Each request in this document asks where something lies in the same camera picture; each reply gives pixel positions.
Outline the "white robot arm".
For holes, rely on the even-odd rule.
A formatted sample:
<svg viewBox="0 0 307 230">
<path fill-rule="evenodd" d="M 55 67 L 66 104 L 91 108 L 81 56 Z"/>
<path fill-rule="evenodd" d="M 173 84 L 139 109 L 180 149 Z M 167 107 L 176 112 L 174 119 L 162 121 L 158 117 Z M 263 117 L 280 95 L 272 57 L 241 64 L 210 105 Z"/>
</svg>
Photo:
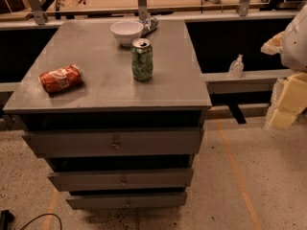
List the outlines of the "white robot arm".
<svg viewBox="0 0 307 230">
<path fill-rule="evenodd" d="M 261 47 L 267 55 L 279 54 L 283 66 L 296 71 L 307 71 L 307 5 L 286 27 Z"/>
</svg>

